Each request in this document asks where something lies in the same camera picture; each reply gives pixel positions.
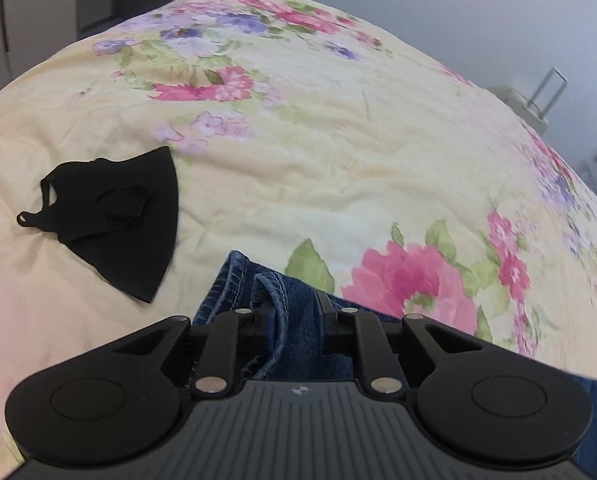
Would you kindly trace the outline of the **blue denim jeans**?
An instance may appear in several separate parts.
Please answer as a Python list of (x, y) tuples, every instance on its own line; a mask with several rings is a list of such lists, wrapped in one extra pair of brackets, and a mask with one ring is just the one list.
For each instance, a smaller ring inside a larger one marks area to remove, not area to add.
[[(192, 323), (207, 325), (217, 315), (236, 309), (260, 307), (270, 302), (276, 310), (276, 328), (270, 356), (256, 356), (241, 368), (244, 379), (350, 380), (353, 361), (341, 354), (318, 349), (315, 328), (318, 301), (315, 289), (280, 272), (251, 261), (237, 250), (228, 255)], [(597, 380), (575, 375), (589, 394), (593, 419), (574, 457), (577, 466), (597, 479)]]

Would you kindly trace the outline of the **black face mask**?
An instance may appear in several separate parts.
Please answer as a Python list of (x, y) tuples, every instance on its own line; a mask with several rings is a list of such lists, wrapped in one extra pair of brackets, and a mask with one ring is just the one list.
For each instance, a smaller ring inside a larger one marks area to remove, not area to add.
[(113, 287), (149, 304), (172, 261), (179, 190), (167, 146), (120, 162), (64, 162), (40, 181), (42, 206), (23, 228), (56, 234)]

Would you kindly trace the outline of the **floral yellow bed quilt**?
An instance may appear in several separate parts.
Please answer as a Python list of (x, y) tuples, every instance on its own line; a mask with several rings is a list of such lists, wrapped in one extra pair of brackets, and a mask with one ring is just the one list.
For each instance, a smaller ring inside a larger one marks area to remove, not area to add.
[[(163, 146), (179, 229), (149, 304), (16, 223), (61, 162)], [(597, 196), (527, 120), (343, 11), (176, 0), (0, 91), (0, 479), (21, 379), (195, 314), (233, 250), (597, 379)]]

